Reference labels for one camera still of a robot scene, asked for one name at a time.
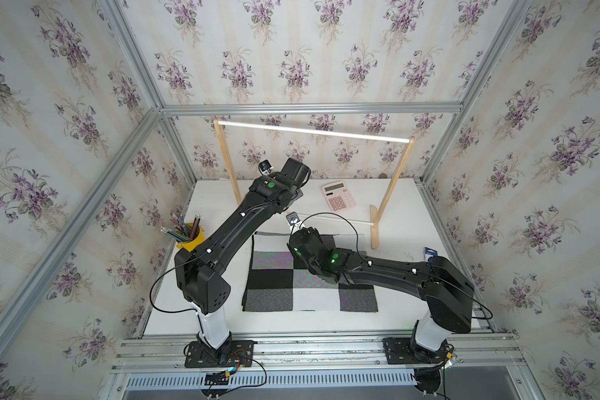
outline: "wooden clothes rack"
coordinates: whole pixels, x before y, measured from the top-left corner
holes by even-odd
[[[238,188],[238,179],[235,176],[235,171],[233,169],[233,164],[231,162],[231,155],[229,155],[229,147],[226,142],[226,135],[224,134],[224,127],[223,127],[224,125],[255,128],[255,129],[268,129],[268,130],[271,130],[272,127],[270,125],[245,124],[245,123],[241,123],[241,122],[220,121],[217,118],[214,119],[214,127],[216,128],[216,135],[218,137],[218,141],[220,142],[220,150],[222,151],[224,163],[226,164],[226,170],[227,170],[227,173],[229,174],[229,180],[231,180],[231,186],[233,188],[233,194],[235,195],[235,201],[238,204],[240,204],[242,202],[242,196],[240,195],[240,188]],[[392,141],[392,142],[406,144],[406,146],[404,146],[404,148],[402,149],[402,154],[400,155],[400,160],[398,161],[398,165],[396,165],[396,167],[395,167],[395,171],[393,172],[393,176],[391,177],[391,181],[389,182],[389,187],[387,187],[386,192],[384,192],[384,197],[382,199],[382,203],[380,203],[380,207],[376,208],[376,206],[373,204],[371,204],[369,206],[370,221],[350,220],[352,222],[358,222],[358,223],[364,223],[367,225],[371,225],[371,248],[377,249],[378,247],[380,247],[380,231],[379,231],[380,219],[382,219],[382,215],[384,214],[386,205],[389,203],[389,199],[391,198],[391,195],[393,194],[395,185],[398,183],[398,179],[400,178],[400,172],[404,169],[404,166],[407,164],[407,159],[409,158],[411,149],[413,148],[413,145],[415,143],[415,138],[413,136],[411,136],[408,139],[392,138],[390,136],[373,136],[373,135],[332,132],[332,131],[320,131],[317,129],[314,130],[314,129],[293,128],[293,127],[284,127],[284,126],[275,126],[275,129],[277,131],[300,132],[300,133],[307,133],[307,134],[322,134],[322,135],[326,135],[326,136],[339,136],[339,137],[354,138],[354,139]],[[339,218],[324,217],[324,216],[316,216],[316,218],[322,218],[325,220],[341,221]]]

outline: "pink calculator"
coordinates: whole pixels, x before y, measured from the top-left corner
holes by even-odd
[[[343,181],[330,183],[322,187],[322,194],[332,212],[355,208],[356,202]]]

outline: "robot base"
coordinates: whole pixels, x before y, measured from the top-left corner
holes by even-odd
[[[250,367],[254,344],[253,340],[232,341],[229,335],[229,338],[216,350],[198,338],[198,341],[189,343],[184,366],[185,368],[235,367],[240,363],[240,366]]]

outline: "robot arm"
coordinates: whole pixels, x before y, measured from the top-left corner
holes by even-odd
[[[363,259],[350,249],[328,248],[314,228],[293,233],[288,247],[309,272],[328,283],[382,286],[425,300],[429,312],[416,325],[414,351],[434,353],[449,334],[471,331],[473,285],[444,257],[430,262]]]

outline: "black mounting plate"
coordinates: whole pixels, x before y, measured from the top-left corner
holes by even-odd
[[[253,340],[232,340],[230,356],[224,364],[218,364],[215,357],[208,353],[209,347],[198,341],[191,342],[187,348],[187,356],[184,360],[184,367],[235,367],[238,365],[238,362],[240,362],[240,366],[250,367],[251,358],[253,357],[254,344],[255,342]]]
[[[428,360],[422,359],[422,354],[416,357],[416,354],[409,348],[411,342],[410,337],[385,337],[383,339],[384,355],[386,361],[390,365],[399,364],[439,364],[447,354],[444,346],[440,346],[440,349],[430,354]]]

